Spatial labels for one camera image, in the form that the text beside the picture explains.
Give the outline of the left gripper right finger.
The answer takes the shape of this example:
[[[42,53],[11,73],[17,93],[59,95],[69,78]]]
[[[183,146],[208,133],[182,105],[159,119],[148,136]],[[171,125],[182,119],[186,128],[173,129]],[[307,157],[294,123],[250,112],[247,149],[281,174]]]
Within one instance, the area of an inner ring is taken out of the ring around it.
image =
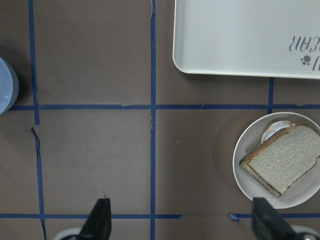
[[[263,197],[252,200],[251,229],[257,240],[294,240],[296,232]]]

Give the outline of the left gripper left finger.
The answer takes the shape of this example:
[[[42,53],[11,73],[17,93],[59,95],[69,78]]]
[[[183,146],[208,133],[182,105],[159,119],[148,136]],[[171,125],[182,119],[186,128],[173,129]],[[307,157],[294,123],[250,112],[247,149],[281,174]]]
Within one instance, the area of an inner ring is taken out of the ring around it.
[[[100,198],[94,205],[88,219],[84,223],[79,240],[108,240],[112,230],[111,201]]]

